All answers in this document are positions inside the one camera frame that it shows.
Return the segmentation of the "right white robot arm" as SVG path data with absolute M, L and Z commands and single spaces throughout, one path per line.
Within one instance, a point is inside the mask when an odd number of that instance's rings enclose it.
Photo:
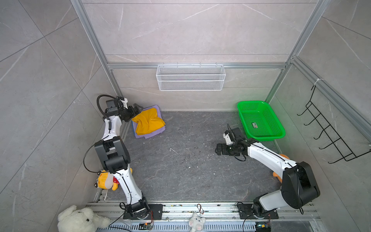
M 269 212 L 289 206 L 301 209 L 320 196 L 320 189 L 311 166 L 285 158 L 255 139 L 238 138 L 234 141 L 225 136 L 226 144 L 217 144 L 217 155 L 250 157 L 271 169 L 281 178 L 279 190 L 257 197 L 252 205 L 253 215 L 265 217 Z

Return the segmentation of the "yellow t-shirt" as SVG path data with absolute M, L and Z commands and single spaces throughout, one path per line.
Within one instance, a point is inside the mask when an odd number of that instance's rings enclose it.
M 155 108 L 142 111 L 132 121 L 137 124 L 135 129 L 137 135 L 150 134 L 166 125 L 163 119 L 158 116 L 157 109 Z

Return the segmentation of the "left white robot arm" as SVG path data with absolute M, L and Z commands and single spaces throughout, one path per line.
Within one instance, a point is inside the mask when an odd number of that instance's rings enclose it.
M 132 176 L 129 152 L 120 136 L 122 122 L 129 122 L 140 114 L 143 107 L 128 105 L 124 97 L 102 94 L 97 97 L 97 107 L 105 123 L 104 135 L 94 148 L 103 169 L 112 174 L 125 193 L 126 211 L 135 218 L 145 219 L 150 208 L 142 191 Z

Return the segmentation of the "green plastic basket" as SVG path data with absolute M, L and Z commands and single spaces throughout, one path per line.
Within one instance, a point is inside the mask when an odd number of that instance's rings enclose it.
M 264 101 L 241 101 L 237 109 L 248 138 L 260 142 L 286 136 L 286 131 L 271 106 Z

